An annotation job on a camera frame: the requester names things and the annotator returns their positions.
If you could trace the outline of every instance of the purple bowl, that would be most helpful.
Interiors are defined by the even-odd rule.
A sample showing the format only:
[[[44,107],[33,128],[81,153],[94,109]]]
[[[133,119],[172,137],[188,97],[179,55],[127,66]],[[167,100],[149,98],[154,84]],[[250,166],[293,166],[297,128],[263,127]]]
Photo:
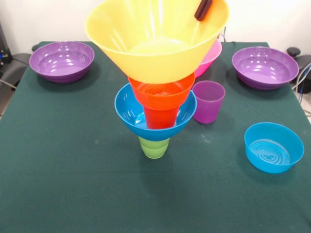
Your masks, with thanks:
[[[233,55],[232,64],[246,85],[263,91],[278,89],[299,73],[291,56],[268,47],[244,48]]]
[[[54,42],[38,48],[30,57],[30,67],[54,83],[72,83],[82,78],[94,60],[94,50],[81,42]]]

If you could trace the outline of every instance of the pink bowl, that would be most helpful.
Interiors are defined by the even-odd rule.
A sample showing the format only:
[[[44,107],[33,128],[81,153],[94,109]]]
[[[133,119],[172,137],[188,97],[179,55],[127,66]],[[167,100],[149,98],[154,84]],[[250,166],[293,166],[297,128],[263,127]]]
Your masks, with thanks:
[[[207,55],[201,62],[200,66],[195,71],[195,76],[198,78],[200,77],[209,67],[210,65],[219,57],[220,53],[222,52],[222,44],[220,43],[219,39],[215,40],[215,43],[212,45],[210,50],[208,51]]]

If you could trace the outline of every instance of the table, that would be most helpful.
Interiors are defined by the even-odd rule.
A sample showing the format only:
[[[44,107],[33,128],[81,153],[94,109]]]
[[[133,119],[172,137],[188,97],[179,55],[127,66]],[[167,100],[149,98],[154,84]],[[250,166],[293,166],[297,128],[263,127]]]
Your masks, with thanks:
[[[126,76],[90,45],[95,61],[76,83],[27,68],[0,121],[1,233],[311,232],[311,125],[289,85],[252,90],[231,64],[239,49],[268,44],[223,43],[198,78],[226,89],[217,121],[192,119],[158,160],[115,113]],[[244,132],[261,121],[304,142],[286,173],[261,172],[245,156]]]

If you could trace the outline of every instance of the red cup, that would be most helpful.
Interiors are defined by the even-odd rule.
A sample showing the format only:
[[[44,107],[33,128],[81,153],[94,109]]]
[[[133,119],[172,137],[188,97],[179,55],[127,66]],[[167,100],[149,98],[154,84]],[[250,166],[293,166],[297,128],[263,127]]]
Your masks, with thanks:
[[[165,84],[128,79],[136,99],[144,108],[148,129],[166,129],[174,126],[179,107],[186,101],[195,81],[195,73]]]

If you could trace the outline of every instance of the blue bowl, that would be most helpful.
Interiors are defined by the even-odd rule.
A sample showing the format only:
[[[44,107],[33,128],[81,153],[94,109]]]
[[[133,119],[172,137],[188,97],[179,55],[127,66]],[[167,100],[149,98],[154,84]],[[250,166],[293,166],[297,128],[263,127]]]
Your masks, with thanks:
[[[147,129],[142,105],[136,100],[132,87],[128,83],[117,93],[115,109],[124,124],[137,136],[149,141],[162,141],[180,132],[190,121],[196,110],[196,98],[191,91],[187,100],[180,106],[174,127]]]
[[[275,123],[263,122],[249,127],[244,135],[249,162],[261,171],[282,173],[294,166],[304,154],[299,136]]]

